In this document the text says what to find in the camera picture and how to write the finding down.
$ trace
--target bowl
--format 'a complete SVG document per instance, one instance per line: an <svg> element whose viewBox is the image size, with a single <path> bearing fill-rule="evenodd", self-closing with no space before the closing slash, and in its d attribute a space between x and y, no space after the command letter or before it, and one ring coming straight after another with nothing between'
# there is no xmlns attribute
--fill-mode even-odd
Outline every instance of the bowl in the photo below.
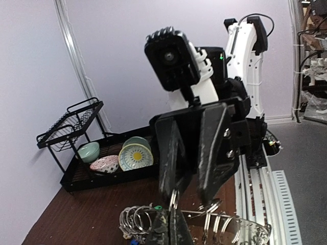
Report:
<svg viewBox="0 0 327 245"><path fill-rule="evenodd" d="M77 152L84 163L92 163L99 157L100 145L97 142L91 142L82 146Z"/></svg>
<svg viewBox="0 0 327 245"><path fill-rule="evenodd" d="M153 165L151 151L141 144L128 144L119 153L119 166L123 171Z"/></svg>
<svg viewBox="0 0 327 245"><path fill-rule="evenodd" d="M118 156L111 155L100 158L91 164L90 169L97 172L112 174L118 169Z"/></svg>
<svg viewBox="0 0 327 245"><path fill-rule="evenodd" d="M129 144L141 144L151 151L149 142L146 139L139 136L134 136L126 140L125 143L123 144L123 148Z"/></svg>

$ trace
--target brown table surface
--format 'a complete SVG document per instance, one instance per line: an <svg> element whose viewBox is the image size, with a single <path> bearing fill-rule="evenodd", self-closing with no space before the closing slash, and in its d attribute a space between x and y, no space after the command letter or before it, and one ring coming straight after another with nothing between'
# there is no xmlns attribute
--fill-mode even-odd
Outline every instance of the brown table surface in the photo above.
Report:
<svg viewBox="0 0 327 245"><path fill-rule="evenodd" d="M234 215L236 210L234 179L219 191L223 200L219 210ZM118 229L119 215L126 207L160 205L158 181L145 179L75 192L74 196L61 189L27 235L24 245L120 245L130 244ZM196 181L181 197L178 207L195 210L199 206ZM201 227L191 227L192 236L201 244Z"/></svg>

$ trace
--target bolt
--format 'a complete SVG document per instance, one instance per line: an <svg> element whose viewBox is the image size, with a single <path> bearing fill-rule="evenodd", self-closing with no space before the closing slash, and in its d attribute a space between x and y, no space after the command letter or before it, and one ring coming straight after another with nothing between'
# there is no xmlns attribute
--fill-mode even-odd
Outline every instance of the bolt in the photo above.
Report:
<svg viewBox="0 0 327 245"><path fill-rule="evenodd" d="M230 130L229 129L226 129L225 132L224 132L224 137L225 138L229 138L230 137Z"/></svg>
<svg viewBox="0 0 327 245"><path fill-rule="evenodd" d="M172 61L174 59L174 54L172 52L165 53L165 60Z"/></svg>
<svg viewBox="0 0 327 245"><path fill-rule="evenodd" d="M235 156L235 153L234 153L233 150L231 150L231 151L226 153L226 156L227 156L228 159L233 159L234 156Z"/></svg>

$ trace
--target dish rack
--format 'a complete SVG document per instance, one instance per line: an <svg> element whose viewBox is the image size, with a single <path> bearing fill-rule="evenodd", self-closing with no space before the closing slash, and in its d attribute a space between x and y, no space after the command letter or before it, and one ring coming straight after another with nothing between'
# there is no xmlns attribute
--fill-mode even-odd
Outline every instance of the dish rack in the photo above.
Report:
<svg viewBox="0 0 327 245"><path fill-rule="evenodd" d="M155 140L153 140L151 136L150 127L140 128L122 134L107 133L98 117L98 113L103 105L103 102L95 97L72 105L67 108L67 112L48 131L36 137L39 149L48 148L63 172L64 175L60 183L68 192L158 176L159 168L157 163L159 161L159 154L157 143L155 143ZM130 171L122 171L119 168L112 174L90 170L89 164L84 163L78 154L78 148L76 148L75 143L82 135L90 142L86 131L94 119L97 120L104 136L104 138L96 140L100 145L99 158L109 155L118 155L122 149L123 143L128 138L141 136L150 142L154 158L153 166ZM58 153L68 149L73 149L75 154L65 170L55 152Z"/></svg>

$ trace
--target pink patterned dish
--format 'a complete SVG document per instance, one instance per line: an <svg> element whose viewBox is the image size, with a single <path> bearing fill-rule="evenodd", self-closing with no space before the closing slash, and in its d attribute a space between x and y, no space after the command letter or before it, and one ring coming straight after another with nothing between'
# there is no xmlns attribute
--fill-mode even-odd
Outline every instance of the pink patterned dish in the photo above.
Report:
<svg viewBox="0 0 327 245"><path fill-rule="evenodd" d="M90 169L103 173L114 173L118 169L118 156L103 157L91 164Z"/></svg>

